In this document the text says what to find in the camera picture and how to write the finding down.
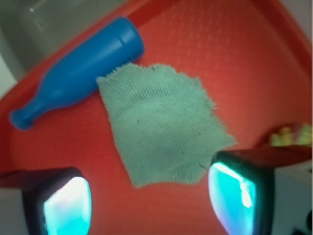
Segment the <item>yellow object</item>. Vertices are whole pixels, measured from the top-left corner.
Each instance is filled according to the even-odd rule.
[[[296,133],[293,129],[284,126],[279,130],[279,133],[271,134],[269,144],[273,147],[301,145],[312,147],[313,130],[309,124],[302,124]]]
[[[270,136],[269,142],[270,142],[270,145],[273,147],[283,146],[280,136],[275,133]]]
[[[280,129],[279,134],[282,140],[282,146],[293,145],[292,132],[290,127],[283,127]]]
[[[296,141],[297,145],[312,145],[312,126],[304,124],[301,127],[299,137]]]

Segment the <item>cyan light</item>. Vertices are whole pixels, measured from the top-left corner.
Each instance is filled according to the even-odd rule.
[[[91,192],[83,177],[74,177],[44,203],[48,235],[86,235],[91,220]]]
[[[228,234],[252,234],[255,184],[221,162],[210,167],[208,182],[214,212]]]

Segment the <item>white wall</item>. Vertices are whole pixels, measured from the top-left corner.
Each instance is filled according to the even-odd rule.
[[[16,84],[13,74],[0,54],[0,99]]]

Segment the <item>green cloth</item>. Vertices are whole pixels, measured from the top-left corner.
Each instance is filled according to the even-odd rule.
[[[198,78],[165,65],[126,64],[97,84],[115,146],[135,188],[195,184],[213,155],[235,143]]]

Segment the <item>red tray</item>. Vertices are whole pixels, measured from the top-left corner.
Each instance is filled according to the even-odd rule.
[[[254,147],[273,127],[312,122],[312,46],[278,0],[131,0],[35,67],[0,101],[0,170],[76,166],[91,185],[91,234],[225,234],[207,177],[194,186],[134,189],[114,147],[98,92],[18,131],[8,114],[44,73],[116,16],[137,26],[142,65],[199,76],[238,144]]]

